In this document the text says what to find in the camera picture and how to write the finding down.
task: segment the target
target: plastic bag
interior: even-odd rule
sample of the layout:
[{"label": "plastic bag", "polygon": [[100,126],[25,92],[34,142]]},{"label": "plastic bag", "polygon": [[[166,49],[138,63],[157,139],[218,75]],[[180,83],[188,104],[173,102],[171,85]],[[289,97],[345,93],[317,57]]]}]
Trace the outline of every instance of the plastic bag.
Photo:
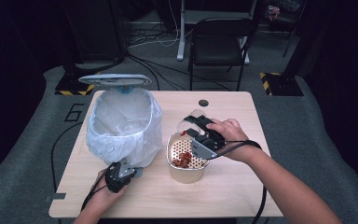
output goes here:
[{"label": "plastic bag", "polygon": [[161,117],[161,108],[149,91],[105,91],[89,117],[89,150],[106,164],[126,158],[132,166],[146,167],[161,149]]}]

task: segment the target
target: table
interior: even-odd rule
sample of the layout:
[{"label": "table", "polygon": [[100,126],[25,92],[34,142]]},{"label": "table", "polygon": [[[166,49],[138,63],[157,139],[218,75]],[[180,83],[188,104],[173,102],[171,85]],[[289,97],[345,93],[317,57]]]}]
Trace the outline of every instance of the table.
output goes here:
[{"label": "table", "polygon": [[[235,118],[250,139],[269,148],[257,116],[252,96],[244,91],[151,91],[160,104],[162,116],[162,147],[141,177],[133,178],[126,194],[104,217],[253,217],[260,205],[262,184],[244,163],[222,157],[210,162],[201,180],[181,184],[169,173],[166,145],[176,133],[177,124],[195,109],[203,110],[208,118]],[[95,92],[93,104],[101,91]],[[208,106],[199,105],[207,100]],[[81,204],[89,193],[97,173],[106,168],[86,144],[87,122],[84,122],[57,193],[64,199],[53,200],[49,209],[52,217],[77,217]],[[281,217],[282,213],[267,196],[263,217]]]},{"label": "table", "polygon": [[[181,13],[180,13],[180,38],[179,48],[176,56],[176,60],[181,62],[184,59],[185,54],[185,24],[197,24],[197,22],[206,18],[251,18],[255,11],[255,4],[257,0],[252,0],[252,7],[250,12],[224,12],[224,11],[201,11],[201,10],[186,10],[185,0],[181,2]],[[246,42],[246,36],[240,42],[243,45]],[[245,64],[249,64],[249,55],[245,55]]]}]

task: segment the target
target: person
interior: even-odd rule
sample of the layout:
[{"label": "person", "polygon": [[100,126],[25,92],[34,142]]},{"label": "person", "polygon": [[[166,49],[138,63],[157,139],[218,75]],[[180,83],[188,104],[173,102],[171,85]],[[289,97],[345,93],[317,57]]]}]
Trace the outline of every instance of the person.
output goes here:
[{"label": "person", "polygon": [[[249,139],[235,119],[212,121],[214,123],[209,123],[207,128],[221,133],[226,140]],[[238,143],[229,143],[225,147],[232,147],[233,144]],[[263,150],[245,145],[228,152],[225,156],[234,161],[244,162],[252,168],[290,223],[341,223],[330,207],[310,187],[281,167]],[[105,183],[102,181],[99,185],[103,187]],[[123,188],[115,194],[105,188],[95,193],[75,223],[97,223],[101,215],[124,194],[125,190],[126,188]]]}]

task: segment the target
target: person's right hand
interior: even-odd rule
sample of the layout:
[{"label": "person's right hand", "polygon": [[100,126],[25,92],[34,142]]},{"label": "person's right hand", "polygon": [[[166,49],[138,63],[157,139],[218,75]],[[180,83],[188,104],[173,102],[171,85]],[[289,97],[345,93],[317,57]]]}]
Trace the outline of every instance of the person's right hand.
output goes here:
[{"label": "person's right hand", "polygon": [[[212,119],[214,123],[207,124],[207,128],[217,131],[222,134],[222,136],[226,139],[226,141],[246,141],[248,140],[248,136],[241,128],[240,124],[235,119],[226,119],[224,121],[220,121],[218,119]],[[239,143],[228,143],[225,147],[218,150],[217,153],[222,152],[232,146],[235,146]],[[234,161],[242,161],[247,162],[251,156],[252,149],[258,149],[252,146],[242,146],[238,147],[227,154],[226,157],[234,160]]]}]

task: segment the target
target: trash can lid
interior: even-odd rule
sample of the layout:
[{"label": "trash can lid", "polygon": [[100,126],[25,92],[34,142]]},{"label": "trash can lid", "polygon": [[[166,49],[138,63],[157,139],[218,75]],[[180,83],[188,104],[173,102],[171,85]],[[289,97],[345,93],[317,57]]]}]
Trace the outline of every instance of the trash can lid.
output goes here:
[{"label": "trash can lid", "polygon": [[96,86],[135,87],[150,84],[152,80],[144,75],[137,74],[101,74],[84,76],[80,82]]}]

